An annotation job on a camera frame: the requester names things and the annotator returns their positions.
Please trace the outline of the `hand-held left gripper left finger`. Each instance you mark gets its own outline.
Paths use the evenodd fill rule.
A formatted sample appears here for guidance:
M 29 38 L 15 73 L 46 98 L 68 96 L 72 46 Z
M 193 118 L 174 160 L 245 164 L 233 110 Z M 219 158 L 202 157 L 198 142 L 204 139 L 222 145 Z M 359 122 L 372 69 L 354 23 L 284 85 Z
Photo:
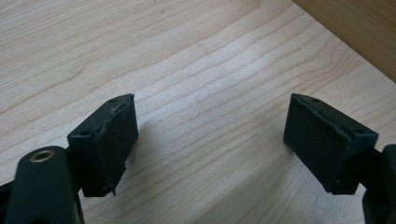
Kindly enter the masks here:
M 85 197 L 116 192 L 137 139 L 133 94 L 106 101 L 67 135 Z

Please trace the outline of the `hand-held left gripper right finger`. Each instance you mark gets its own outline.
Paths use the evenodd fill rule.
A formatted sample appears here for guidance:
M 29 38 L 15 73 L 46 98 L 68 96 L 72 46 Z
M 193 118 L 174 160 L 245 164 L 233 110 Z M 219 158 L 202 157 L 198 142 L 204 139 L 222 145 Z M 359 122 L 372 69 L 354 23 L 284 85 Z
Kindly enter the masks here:
M 360 156 L 377 139 L 378 133 L 317 98 L 290 96 L 284 142 L 332 194 L 356 191 Z

